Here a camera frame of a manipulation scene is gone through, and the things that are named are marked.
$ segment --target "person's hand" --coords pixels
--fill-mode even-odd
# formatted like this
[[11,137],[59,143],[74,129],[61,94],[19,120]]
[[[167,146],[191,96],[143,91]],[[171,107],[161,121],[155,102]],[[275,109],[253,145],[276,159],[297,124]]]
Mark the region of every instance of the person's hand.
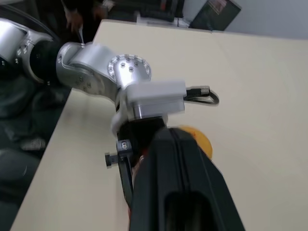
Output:
[[105,10],[101,7],[101,6],[95,6],[93,8],[93,17],[94,19],[104,19],[106,18],[106,13],[105,13]]
[[66,28],[71,27],[71,31],[78,31],[82,24],[83,19],[82,16],[76,11],[76,12],[66,12],[65,13],[66,19],[67,19],[67,25]]

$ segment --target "person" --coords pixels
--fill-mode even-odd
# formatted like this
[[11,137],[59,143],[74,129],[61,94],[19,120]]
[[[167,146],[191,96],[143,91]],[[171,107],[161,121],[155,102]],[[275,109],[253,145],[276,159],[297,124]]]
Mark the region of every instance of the person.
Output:
[[67,28],[78,34],[82,27],[84,43],[93,41],[101,20],[107,16],[107,10],[102,3],[94,0],[62,0],[62,4]]

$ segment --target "table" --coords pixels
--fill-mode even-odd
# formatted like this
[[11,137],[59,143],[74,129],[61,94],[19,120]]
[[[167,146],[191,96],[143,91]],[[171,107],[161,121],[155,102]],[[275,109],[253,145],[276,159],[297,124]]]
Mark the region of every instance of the table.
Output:
[[[170,126],[207,135],[246,230],[306,230],[308,41],[104,21],[94,40],[134,53],[152,80],[210,85],[218,107],[186,104]],[[113,104],[73,90],[12,231],[121,231],[127,206],[114,152]]]

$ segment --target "beige table surface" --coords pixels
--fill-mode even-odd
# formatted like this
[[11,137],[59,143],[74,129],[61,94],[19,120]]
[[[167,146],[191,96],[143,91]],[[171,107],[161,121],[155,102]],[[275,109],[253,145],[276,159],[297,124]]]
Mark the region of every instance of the beige table surface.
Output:
[[[212,142],[249,231],[307,230],[308,41],[103,22],[95,42],[134,53],[153,81],[210,85],[218,107],[186,104],[169,125],[199,128]],[[12,231],[126,231],[111,102],[73,90]]]

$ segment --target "dark clothing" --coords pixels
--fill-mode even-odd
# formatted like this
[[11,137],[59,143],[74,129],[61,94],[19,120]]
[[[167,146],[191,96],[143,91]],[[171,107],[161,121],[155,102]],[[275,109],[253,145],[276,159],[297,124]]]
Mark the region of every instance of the dark clothing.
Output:
[[96,31],[100,25],[100,20],[94,20],[92,9],[94,6],[93,0],[63,0],[64,5],[70,11],[76,10],[83,18],[82,36],[85,43],[91,42],[94,39]]

